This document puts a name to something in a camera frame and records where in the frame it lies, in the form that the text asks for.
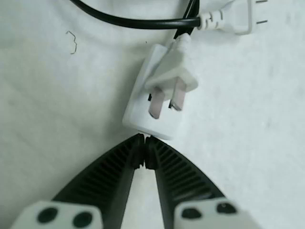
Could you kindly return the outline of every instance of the power plug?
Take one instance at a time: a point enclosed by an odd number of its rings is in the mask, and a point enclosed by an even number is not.
[[[164,100],[170,99],[170,107],[181,111],[185,94],[198,87],[198,82],[192,73],[192,61],[187,55],[190,43],[189,34],[179,36],[171,44],[154,74],[145,83],[145,88],[152,95],[149,112],[156,119],[160,117]]]
[[[156,97],[145,89],[146,80],[154,73],[167,52],[168,48],[159,44],[150,50],[134,84],[122,123],[155,137],[171,140],[177,132],[182,113],[170,108],[169,101],[162,100],[162,115],[158,119],[153,118],[149,109]]]
[[[219,10],[199,14],[199,30],[223,30],[225,32],[245,35],[252,33],[257,24],[268,22],[257,18],[261,3],[268,0],[233,0]]]

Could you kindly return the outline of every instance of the white surface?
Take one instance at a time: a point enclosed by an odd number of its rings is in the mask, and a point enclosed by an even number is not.
[[[219,204],[229,203],[235,207],[236,213],[224,214],[217,212]],[[182,217],[183,211],[194,208],[201,213],[197,219]],[[175,209],[174,229],[261,229],[253,221],[251,215],[227,198],[188,201],[179,204]]]
[[[134,83],[122,123],[127,127],[154,135],[155,137],[170,140],[174,138],[179,130],[182,113],[169,109],[170,102],[164,101],[159,119],[153,118],[148,112],[151,104],[148,101],[149,92],[144,87],[145,81],[151,76],[166,52],[166,47],[156,44],[145,57],[145,61]]]
[[[91,0],[136,18],[183,15],[183,0]],[[225,1],[202,1],[216,9]],[[304,228],[303,0],[271,0],[256,33],[192,34],[199,88],[170,145],[264,229]],[[73,37],[76,35],[77,52]],[[132,136],[121,120],[151,45],[174,31],[99,22],[68,0],[0,2],[0,228],[53,197],[102,152]],[[162,228],[152,171],[135,174],[124,229]]]
[[[37,217],[46,208],[56,208],[58,212],[53,221],[41,224],[37,221]],[[75,229],[73,220],[81,212],[90,212],[92,215],[92,221],[90,225],[86,226],[86,229],[104,228],[102,215],[97,207],[53,201],[39,201],[23,209],[10,229]]]

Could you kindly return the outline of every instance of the white fabric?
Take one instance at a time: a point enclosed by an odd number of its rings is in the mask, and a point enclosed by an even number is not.
[[[181,16],[187,5],[86,2],[148,19]],[[214,9],[226,1],[201,2]],[[303,0],[271,0],[260,15],[269,22],[243,37],[194,31],[199,88],[168,142],[265,229],[305,227],[303,9]],[[68,0],[0,2],[0,228],[136,133],[121,124],[135,77],[151,45],[173,33],[109,25]],[[138,170],[122,228],[163,228],[158,201],[153,172]]]

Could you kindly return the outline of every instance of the power cord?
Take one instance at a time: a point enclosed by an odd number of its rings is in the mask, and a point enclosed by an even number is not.
[[[180,28],[195,28],[200,26],[200,17],[182,18],[182,19],[167,19],[167,20],[137,20],[129,18],[116,17],[107,13],[98,11],[81,0],[70,0],[81,10],[87,14],[102,20],[104,22],[119,25],[134,29],[146,29],[146,30],[169,30]]]

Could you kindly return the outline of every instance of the metal prong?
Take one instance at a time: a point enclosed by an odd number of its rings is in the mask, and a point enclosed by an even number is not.
[[[173,90],[173,96],[171,99],[171,105],[177,111],[181,111],[183,108],[185,91],[186,91],[186,84],[182,81],[182,79],[177,77],[175,88]]]
[[[160,117],[164,98],[164,92],[160,88],[156,87],[152,93],[151,105],[148,110],[149,114],[155,119]]]
[[[262,23],[266,23],[266,22],[268,22],[268,20],[258,21],[256,24],[262,24]]]

